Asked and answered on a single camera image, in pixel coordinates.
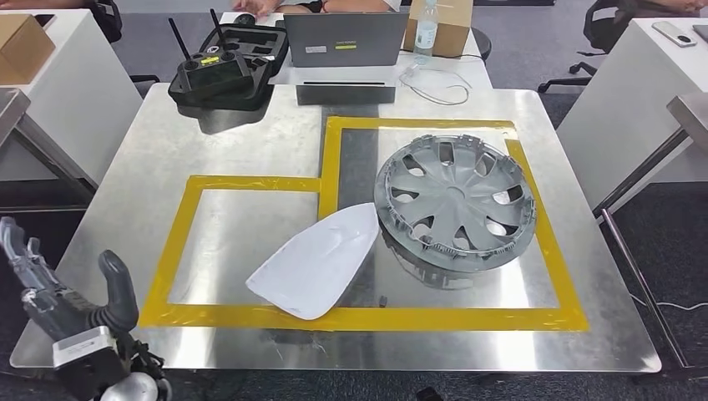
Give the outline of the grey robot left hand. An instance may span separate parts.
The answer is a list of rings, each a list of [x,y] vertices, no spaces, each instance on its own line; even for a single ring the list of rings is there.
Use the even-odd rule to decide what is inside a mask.
[[[130,332],[139,320],[139,309],[129,269],[111,250],[99,255],[98,266],[106,281],[108,303],[89,302],[63,284],[41,254],[40,240],[24,240],[25,231],[9,216],[1,219],[1,247],[19,281],[23,309],[54,342],[94,327],[113,333]]]

